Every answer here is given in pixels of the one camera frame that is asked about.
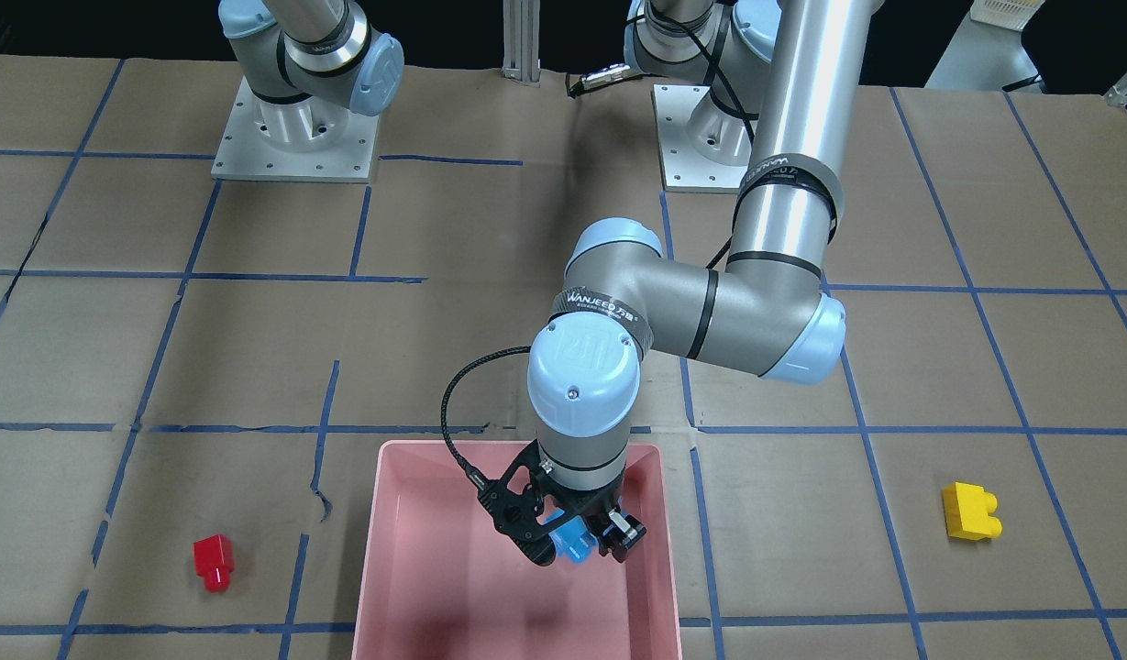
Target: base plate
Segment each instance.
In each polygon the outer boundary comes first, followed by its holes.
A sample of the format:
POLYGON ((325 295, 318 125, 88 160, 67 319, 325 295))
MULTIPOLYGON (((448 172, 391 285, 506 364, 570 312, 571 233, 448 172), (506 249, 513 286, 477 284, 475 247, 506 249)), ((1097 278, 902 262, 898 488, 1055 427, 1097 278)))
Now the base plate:
POLYGON ((212 176, 225 180, 317 180, 366 184, 375 162, 380 117, 349 114, 344 134, 326 150, 283 151, 260 135, 254 122, 254 92, 241 79, 224 137, 216 148, 212 176))
POLYGON ((698 101, 710 90, 704 84, 654 84, 660 142, 662 185, 669 193, 738 193, 746 166, 726 166, 707 159, 693 146, 685 126, 698 101))

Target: blue joint cap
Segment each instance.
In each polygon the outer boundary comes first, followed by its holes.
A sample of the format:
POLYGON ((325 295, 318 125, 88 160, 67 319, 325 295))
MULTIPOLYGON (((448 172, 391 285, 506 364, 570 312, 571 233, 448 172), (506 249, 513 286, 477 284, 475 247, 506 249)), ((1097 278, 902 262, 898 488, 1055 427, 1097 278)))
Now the blue joint cap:
POLYGON ((589 249, 604 246, 605 243, 641 243, 653 248, 657 256, 660 252, 660 239, 646 225, 628 217, 605 217, 593 223, 579 235, 579 241, 575 244, 571 258, 567 260, 567 268, 571 268, 571 262, 579 259, 579 255, 589 249))
POLYGON ((844 347, 844 335, 848 331, 844 305, 838 300, 819 296, 819 305, 816 305, 804 331, 763 377, 800 385, 814 385, 824 381, 835 367, 836 359, 840 359, 840 349, 844 347))
POLYGON ((391 34, 380 33, 363 57, 350 91, 350 112, 358 116, 379 116, 396 99, 405 72, 405 50, 391 34))
MULTIPOLYGON (((632 20, 640 12, 640 0, 632 0, 629 5, 629 16, 624 18, 625 21, 632 20)), ((629 24, 624 26, 624 63, 628 66, 635 68, 636 71, 640 71, 640 64, 636 59, 636 38, 632 37, 635 34, 633 28, 636 25, 629 24)))
MULTIPOLYGON (((558 518, 564 515, 562 509, 558 509, 554 514, 548 515, 547 523, 558 518)), ((576 515, 567 523, 562 523, 558 529, 551 532, 551 542, 554 542, 554 554, 567 555, 576 564, 583 564, 587 561, 588 556, 592 556, 592 551, 595 550, 600 542, 596 536, 588 532, 588 527, 584 525, 583 518, 576 515)))
POLYGON ((735 5, 734 20, 743 42, 752 53, 771 62, 775 53, 775 37, 780 33, 782 9, 778 0, 739 0, 735 5))
POLYGON ((628 416, 640 392, 636 342, 604 314, 565 313, 530 346, 526 392, 539 419, 560 435, 604 434, 628 416))
POLYGON ((261 0, 220 0, 220 28, 227 38, 245 38, 278 24, 261 0))

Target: yellow block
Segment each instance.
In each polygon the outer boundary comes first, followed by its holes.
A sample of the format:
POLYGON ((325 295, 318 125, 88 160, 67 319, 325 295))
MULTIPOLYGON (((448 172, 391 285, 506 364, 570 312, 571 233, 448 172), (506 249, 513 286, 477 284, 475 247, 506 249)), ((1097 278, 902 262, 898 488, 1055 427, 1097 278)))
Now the yellow block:
POLYGON ((942 489, 942 509, 946 510, 946 534, 959 539, 994 539, 1003 534, 1003 523, 995 518, 1000 501, 982 485, 956 481, 942 489))

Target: red toy piece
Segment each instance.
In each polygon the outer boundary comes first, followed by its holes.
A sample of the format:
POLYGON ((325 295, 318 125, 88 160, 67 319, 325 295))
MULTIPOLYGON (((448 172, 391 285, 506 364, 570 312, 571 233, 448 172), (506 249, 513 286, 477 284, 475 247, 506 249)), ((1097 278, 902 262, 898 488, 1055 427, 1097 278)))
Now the red toy piece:
POLYGON ((218 534, 193 543, 197 576, 204 578, 204 589, 220 594, 229 588, 229 572, 233 569, 233 544, 229 536, 218 534))

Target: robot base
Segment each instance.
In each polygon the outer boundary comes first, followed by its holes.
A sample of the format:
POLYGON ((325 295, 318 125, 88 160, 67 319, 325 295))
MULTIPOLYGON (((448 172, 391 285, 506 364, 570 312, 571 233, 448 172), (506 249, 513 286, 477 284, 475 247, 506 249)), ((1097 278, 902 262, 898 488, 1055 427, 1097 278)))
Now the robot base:
POLYGON ((223 180, 316 180, 366 184, 375 162, 380 117, 347 113, 347 126, 322 150, 285 151, 263 135, 256 122, 256 97, 241 80, 224 137, 216 148, 212 176, 223 180))
POLYGON ((693 110, 710 90, 704 84, 654 84, 653 101, 657 114, 657 139, 660 142, 660 175, 669 193, 738 193, 738 185, 746 175, 746 158, 738 166, 724 164, 702 154, 694 145, 690 126, 693 110))

